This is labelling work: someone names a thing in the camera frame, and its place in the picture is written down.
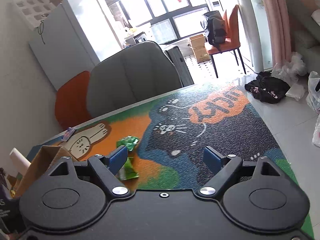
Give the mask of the pink curtain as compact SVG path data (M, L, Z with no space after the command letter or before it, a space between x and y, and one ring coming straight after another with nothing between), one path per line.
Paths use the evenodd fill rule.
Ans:
M290 22L285 0L263 0L270 31L272 60L283 65L291 59Z

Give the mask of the orange chair by window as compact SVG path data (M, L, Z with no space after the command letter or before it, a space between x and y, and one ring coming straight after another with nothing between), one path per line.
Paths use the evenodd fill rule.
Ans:
M204 14L207 24L204 28L206 38L204 48L210 57L217 78L219 76L213 56L228 51L234 53L236 63L239 66L235 51L238 52L242 68L246 74L246 68L240 52L238 10L239 6L235 5L230 16L227 16L227 11L224 12L223 16L221 16L219 11L210 11Z

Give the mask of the grey sofa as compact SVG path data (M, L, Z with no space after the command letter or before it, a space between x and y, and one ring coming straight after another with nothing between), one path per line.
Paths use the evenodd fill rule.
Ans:
M319 24L312 18L312 12L300 0L286 0L287 11L297 23L293 31L294 51L302 55L308 73L319 73Z

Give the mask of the flat green snack packet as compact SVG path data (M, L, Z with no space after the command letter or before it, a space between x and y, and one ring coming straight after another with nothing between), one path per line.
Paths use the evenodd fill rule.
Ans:
M126 181L130 179L136 179L139 177L139 174L134 170L132 166L133 157L128 157L125 164L117 172L116 177L121 181Z

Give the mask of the orange chair by wall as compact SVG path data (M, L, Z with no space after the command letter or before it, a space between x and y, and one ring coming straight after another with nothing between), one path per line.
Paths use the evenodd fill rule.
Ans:
M57 91L55 117L63 130L91 119L86 106L89 78L90 72L81 72Z

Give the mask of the black clothes pile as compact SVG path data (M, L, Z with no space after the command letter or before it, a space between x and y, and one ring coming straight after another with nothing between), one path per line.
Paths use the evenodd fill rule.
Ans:
M255 80L245 84L245 90L250 92L253 98L270 104L279 103L289 89L288 83L273 77L270 72L259 72Z

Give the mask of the colourful cat table mat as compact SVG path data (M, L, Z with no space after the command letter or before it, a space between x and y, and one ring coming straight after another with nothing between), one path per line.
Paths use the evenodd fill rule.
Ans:
M128 197L108 197L87 159L109 155L127 136L139 174L121 181ZM282 169L284 155L236 87L189 86L81 124L62 158L27 189L22 239L308 239L305 192ZM243 160L221 197L200 197L213 173L210 146Z

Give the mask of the white refrigerator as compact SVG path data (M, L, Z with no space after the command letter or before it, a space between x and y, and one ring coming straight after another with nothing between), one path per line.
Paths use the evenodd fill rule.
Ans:
M29 46L55 89L121 50L97 0L63 0Z

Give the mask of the small blue pink packet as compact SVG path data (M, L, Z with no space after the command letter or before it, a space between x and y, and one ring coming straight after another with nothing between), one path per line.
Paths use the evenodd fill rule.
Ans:
M66 131L64 132L61 140L63 142L67 142L70 139L70 137L74 134L75 131L76 131L76 129L74 127L67 128Z

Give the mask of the white foam tray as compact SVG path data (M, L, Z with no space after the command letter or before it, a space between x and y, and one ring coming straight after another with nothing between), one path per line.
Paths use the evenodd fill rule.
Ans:
M13 0L12 6L32 31L55 9L50 0Z

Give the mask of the round green snack packet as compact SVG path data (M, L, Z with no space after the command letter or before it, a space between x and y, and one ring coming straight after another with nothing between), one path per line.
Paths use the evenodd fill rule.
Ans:
M138 145L140 139L134 136L124 137L116 142L116 147L125 146L128 151L133 151L134 148Z

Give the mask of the brown cardboard box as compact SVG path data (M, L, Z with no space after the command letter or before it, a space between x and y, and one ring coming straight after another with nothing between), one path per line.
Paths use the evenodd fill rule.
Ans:
M72 161L78 161L63 146L41 146L26 174L22 177L14 197L21 197L33 182L62 157L71 157Z

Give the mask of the white paper roll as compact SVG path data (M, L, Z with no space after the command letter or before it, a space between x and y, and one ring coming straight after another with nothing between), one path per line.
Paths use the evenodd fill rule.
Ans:
M13 148L9 154L10 160L13 165L16 167L18 173L24 176L27 173L31 162L21 154L16 148Z

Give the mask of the white plastic bag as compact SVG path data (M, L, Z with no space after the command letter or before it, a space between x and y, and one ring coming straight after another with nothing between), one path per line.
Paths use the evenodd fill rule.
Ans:
M308 95L306 97L308 106L317 114L320 112L320 77L315 71L311 71L308 79Z

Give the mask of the dark backpack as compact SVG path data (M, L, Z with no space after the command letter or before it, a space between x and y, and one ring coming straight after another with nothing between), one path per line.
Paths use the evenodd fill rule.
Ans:
M201 26L204 29L206 41L218 48L226 39L225 20L218 10L209 11L203 14Z

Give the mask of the grey upholstered chair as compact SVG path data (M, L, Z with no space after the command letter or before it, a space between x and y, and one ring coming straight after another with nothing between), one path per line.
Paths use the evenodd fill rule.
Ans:
M93 68L86 107L95 118L182 87L176 67L160 46L146 41L121 50Z

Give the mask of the cardboard box on floor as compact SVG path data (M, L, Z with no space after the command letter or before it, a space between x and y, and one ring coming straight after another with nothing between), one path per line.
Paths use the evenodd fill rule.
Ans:
M189 43L197 63L202 63L210 60L209 54L204 47L205 42L206 39L203 34L189 37Z

